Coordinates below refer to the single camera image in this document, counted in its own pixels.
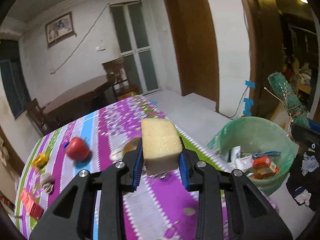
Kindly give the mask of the green cloth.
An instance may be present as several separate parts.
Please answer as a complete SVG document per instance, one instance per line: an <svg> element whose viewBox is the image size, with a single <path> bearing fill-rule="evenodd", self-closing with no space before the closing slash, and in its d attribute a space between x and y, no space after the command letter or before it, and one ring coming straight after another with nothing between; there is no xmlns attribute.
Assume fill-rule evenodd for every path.
<svg viewBox="0 0 320 240"><path fill-rule="evenodd" d="M283 74L278 72L271 74L268 77L268 82L272 92L266 87L264 89L277 100L277 105L267 114L266 118L286 130L287 136L293 139L293 125L310 127L308 112Z"/></svg>

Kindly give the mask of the red tissue box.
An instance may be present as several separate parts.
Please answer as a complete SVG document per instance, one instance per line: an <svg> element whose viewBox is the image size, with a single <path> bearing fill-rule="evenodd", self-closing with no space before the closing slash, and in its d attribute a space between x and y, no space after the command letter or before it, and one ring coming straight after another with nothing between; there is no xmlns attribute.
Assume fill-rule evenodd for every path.
<svg viewBox="0 0 320 240"><path fill-rule="evenodd" d="M44 213L44 209L36 202L35 197L27 191L27 189L23 189L20 194L20 200L26 210L26 213L33 217L36 220L39 220Z"/></svg>

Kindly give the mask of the blue cigarette box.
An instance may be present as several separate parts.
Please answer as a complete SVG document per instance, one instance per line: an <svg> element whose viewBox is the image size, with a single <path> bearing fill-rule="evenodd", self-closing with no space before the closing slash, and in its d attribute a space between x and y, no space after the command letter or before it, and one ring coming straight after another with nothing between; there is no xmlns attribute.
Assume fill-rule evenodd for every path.
<svg viewBox="0 0 320 240"><path fill-rule="evenodd" d="M253 159L258 159L261 157L270 157L275 158L281 156L281 152L278 151L267 151L267 152L261 152L261 153L254 153L252 154Z"/></svg>

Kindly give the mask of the white medicine box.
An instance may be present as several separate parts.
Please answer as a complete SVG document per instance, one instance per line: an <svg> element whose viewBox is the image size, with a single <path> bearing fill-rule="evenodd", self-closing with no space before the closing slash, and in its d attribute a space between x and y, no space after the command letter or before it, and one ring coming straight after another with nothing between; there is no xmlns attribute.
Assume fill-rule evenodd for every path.
<svg viewBox="0 0 320 240"><path fill-rule="evenodd" d="M241 146L235 146L229 150L229 163L237 169L246 172L253 167L253 158L251 154L242 154Z"/></svg>

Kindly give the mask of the yellow sponge block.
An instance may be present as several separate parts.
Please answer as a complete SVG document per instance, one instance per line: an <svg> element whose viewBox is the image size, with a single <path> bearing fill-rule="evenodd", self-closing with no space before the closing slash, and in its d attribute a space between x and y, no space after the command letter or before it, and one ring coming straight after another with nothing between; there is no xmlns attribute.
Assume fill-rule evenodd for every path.
<svg viewBox="0 0 320 240"><path fill-rule="evenodd" d="M146 174L154 176L178 169L183 146L175 125L167 119L145 118L141 130Z"/></svg>

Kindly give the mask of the red cigarette carton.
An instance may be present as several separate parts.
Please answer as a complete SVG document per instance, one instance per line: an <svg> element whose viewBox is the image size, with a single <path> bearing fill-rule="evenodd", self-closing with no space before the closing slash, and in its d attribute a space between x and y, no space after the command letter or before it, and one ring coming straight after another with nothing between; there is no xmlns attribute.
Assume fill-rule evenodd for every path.
<svg viewBox="0 0 320 240"><path fill-rule="evenodd" d="M279 172L278 166L268 156L259 157L253 160L253 179L264 179L273 177Z"/></svg>

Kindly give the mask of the crumpled tissue on glove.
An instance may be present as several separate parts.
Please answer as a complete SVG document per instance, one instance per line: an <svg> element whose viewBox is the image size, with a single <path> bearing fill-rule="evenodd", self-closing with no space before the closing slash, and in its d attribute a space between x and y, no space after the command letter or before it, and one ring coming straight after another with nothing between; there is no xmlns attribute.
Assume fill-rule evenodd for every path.
<svg viewBox="0 0 320 240"><path fill-rule="evenodd" d="M319 168L319 162L317 161L314 155L310 156L307 153L303 154L302 160L302 175L306 176L308 173L314 172L317 168Z"/></svg>

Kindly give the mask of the red apple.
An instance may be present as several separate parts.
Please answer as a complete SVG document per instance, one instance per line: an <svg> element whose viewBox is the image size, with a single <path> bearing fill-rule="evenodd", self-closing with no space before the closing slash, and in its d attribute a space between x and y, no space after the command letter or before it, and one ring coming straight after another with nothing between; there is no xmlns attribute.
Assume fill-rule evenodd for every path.
<svg viewBox="0 0 320 240"><path fill-rule="evenodd" d="M65 154L73 161L84 161L89 156L89 147L84 140L74 137L65 148Z"/></svg>

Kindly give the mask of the bread in clear bag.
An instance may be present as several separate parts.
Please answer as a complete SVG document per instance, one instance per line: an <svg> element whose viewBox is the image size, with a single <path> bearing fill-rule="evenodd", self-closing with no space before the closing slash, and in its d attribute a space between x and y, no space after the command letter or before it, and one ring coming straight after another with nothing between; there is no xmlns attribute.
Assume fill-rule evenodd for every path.
<svg viewBox="0 0 320 240"><path fill-rule="evenodd" d="M141 137L134 137L131 139L117 137L112 139L109 159L112 162L120 161L127 152L133 151L137 148L140 139Z"/></svg>

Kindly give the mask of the wooden chair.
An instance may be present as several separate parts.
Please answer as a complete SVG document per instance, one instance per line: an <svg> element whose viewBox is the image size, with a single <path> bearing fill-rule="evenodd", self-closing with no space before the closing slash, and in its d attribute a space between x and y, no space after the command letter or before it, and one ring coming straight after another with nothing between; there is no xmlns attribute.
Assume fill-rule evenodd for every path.
<svg viewBox="0 0 320 240"><path fill-rule="evenodd" d="M44 115L37 99L27 102L25 104L25 110L42 135L47 135L58 128L54 120L48 119Z"/></svg>
<svg viewBox="0 0 320 240"><path fill-rule="evenodd" d="M102 63L107 77L113 77L112 91L116 101L138 95L139 88L131 84L125 72L124 57Z"/></svg>

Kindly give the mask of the dark window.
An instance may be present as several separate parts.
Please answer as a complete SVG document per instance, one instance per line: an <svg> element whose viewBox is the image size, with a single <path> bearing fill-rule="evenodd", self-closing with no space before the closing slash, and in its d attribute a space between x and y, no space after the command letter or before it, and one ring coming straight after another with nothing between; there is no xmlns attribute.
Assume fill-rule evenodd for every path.
<svg viewBox="0 0 320 240"><path fill-rule="evenodd" d="M17 119L25 111L25 105L31 101L17 41L1 40L1 76L11 112Z"/></svg>

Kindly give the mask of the open dark wooden door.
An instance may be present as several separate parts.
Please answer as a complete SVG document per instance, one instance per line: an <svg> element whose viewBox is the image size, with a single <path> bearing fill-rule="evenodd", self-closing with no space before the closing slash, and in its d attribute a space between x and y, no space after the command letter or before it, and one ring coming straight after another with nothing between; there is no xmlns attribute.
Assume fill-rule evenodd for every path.
<svg viewBox="0 0 320 240"><path fill-rule="evenodd" d="M249 80L253 116L269 119L279 105L272 96L268 76L283 67L283 34L276 0L241 0L249 35L251 70Z"/></svg>

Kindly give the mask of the wooden chair right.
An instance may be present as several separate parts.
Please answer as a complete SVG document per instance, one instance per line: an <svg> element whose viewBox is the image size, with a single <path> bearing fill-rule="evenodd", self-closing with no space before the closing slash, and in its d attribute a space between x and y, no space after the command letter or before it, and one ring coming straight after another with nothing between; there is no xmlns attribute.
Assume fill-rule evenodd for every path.
<svg viewBox="0 0 320 240"><path fill-rule="evenodd" d="M139 88L131 84L125 72L124 57L102 63L107 77L113 77L112 91L116 101L138 95Z"/></svg>

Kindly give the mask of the white glass double door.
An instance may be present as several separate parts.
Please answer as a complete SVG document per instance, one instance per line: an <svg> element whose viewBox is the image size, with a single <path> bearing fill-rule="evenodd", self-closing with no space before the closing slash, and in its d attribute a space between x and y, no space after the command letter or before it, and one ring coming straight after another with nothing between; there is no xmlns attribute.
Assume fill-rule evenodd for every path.
<svg viewBox="0 0 320 240"><path fill-rule="evenodd" d="M128 83L138 86L139 94L159 89L151 47L142 12L142 3L131 2L111 6L114 27L124 60Z"/></svg>

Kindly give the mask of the framed wall picture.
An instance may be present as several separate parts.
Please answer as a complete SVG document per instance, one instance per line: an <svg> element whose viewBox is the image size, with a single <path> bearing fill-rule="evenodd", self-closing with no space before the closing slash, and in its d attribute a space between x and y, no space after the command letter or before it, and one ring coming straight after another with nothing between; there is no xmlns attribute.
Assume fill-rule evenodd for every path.
<svg viewBox="0 0 320 240"><path fill-rule="evenodd" d="M76 35L73 26L72 12L67 12L45 25L48 48Z"/></svg>

